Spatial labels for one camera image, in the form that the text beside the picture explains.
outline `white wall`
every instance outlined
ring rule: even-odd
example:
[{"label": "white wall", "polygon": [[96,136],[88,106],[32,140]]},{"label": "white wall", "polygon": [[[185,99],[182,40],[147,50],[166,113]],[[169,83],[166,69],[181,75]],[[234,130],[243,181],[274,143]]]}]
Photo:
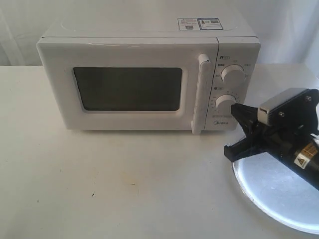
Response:
[{"label": "white wall", "polygon": [[[70,1],[0,0],[0,64],[41,64],[35,44]],[[318,74],[319,0],[228,1],[236,5],[262,43],[258,62],[306,60]]]}]

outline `glass turntable plate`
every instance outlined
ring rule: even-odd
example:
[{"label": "glass turntable plate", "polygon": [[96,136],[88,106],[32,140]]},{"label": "glass turntable plate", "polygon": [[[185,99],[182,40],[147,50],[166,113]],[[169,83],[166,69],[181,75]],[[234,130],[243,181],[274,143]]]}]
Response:
[{"label": "glass turntable plate", "polygon": [[233,163],[240,187],[263,212],[296,230],[319,235],[319,191],[267,153]]}]

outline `microwave oven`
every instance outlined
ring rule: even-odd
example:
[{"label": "microwave oven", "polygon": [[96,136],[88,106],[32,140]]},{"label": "microwave oven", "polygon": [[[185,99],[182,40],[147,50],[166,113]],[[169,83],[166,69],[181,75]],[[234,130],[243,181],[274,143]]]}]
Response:
[{"label": "microwave oven", "polygon": [[68,129],[233,130],[260,42],[224,0],[78,0],[37,44]]}]

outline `white table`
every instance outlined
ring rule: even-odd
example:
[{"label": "white table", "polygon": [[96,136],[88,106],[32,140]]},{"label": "white table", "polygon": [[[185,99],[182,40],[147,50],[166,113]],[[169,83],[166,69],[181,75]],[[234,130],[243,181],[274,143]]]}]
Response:
[{"label": "white table", "polygon": [[[317,87],[301,64],[257,65],[246,103]],[[0,67],[1,239],[319,238],[241,192],[233,132],[66,130],[42,67]]]}]

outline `warning label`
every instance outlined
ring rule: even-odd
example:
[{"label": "warning label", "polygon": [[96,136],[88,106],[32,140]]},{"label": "warning label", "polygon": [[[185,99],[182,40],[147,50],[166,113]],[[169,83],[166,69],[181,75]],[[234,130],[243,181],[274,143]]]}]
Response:
[{"label": "warning label", "polygon": [[295,164],[300,168],[305,169],[310,160],[318,153],[317,148],[311,142],[301,150],[295,158]]},{"label": "warning label", "polygon": [[199,18],[201,30],[223,30],[218,18]]},{"label": "warning label", "polygon": [[181,31],[200,30],[197,18],[179,18],[178,26]]},{"label": "warning label", "polygon": [[218,18],[179,18],[179,30],[223,30]]}]

